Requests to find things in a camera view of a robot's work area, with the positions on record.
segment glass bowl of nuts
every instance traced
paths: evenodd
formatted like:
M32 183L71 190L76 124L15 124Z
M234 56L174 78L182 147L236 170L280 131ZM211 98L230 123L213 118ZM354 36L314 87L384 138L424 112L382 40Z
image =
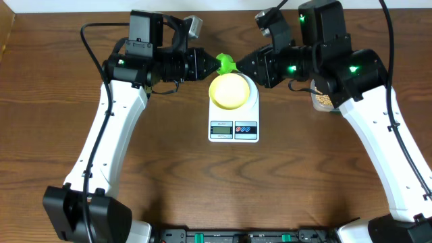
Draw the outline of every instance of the glass bowl of nuts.
M312 80L312 82L310 82L310 89L316 90L319 92L319 90L317 90L317 87L315 87L315 81L314 80ZM340 113L338 108L335 109L333 107L333 104L331 103L328 95L316 95L316 94L312 94L312 93L310 95L312 97L313 107L317 111Z

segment clear container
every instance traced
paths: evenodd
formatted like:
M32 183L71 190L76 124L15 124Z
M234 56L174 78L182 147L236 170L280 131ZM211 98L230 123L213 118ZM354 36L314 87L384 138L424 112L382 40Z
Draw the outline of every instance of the clear container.
M312 80L312 82L310 82L310 89L315 90L315 80ZM332 105L324 105L321 104L318 99L317 99L317 95L316 94L310 94L310 96L312 97L312 103L313 103L313 107L317 110L317 111L324 111L324 112L336 112L336 113L340 113L340 110L338 108L334 108Z

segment green object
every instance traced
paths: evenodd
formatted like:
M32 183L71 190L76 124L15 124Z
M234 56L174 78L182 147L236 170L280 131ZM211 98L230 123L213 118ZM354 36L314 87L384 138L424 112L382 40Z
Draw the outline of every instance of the green object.
M358 69L358 67L354 67L354 66L350 67L351 72L355 72L355 71L357 71L357 69Z
M291 235L290 234L283 234L282 235L282 241L283 242L291 242Z
M295 72L295 71L297 71L297 67L294 65L294 66L290 66L290 67L288 67L288 71L289 72Z
M221 61L221 68L217 70L219 75L229 74L233 70L237 70L236 63L232 59L232 57L228 54L219 54L216 59Z
M204 243L204 234L195 234L195 243Z

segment scale control panel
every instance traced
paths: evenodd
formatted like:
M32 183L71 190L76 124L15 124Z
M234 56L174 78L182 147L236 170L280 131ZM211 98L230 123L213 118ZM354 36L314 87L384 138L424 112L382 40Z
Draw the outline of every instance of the scale control panel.
M212 121L211 139L257 140L258 123L256 121Z

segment green toy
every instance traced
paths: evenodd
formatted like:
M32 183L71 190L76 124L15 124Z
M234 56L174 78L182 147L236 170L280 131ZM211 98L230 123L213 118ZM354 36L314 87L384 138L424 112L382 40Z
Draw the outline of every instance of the green toy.
M232 57L228 54L219 54L216 59L221 61L221 68L217 70L219 75L229 74L233 70L237 70L236 63L232 59Z

